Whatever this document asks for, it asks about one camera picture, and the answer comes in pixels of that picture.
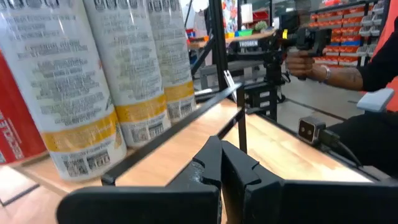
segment black sleeve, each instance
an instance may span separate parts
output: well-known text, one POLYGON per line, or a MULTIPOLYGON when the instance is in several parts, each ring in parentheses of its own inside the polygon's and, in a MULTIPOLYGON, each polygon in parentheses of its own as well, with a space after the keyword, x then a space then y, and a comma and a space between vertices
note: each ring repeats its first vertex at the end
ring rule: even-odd
POLYGON ((364 91, 385 88, 398 76, 398 18, 395 21, 395 31, 373 57, 372 62, 358 70, 362 75, 364 91))

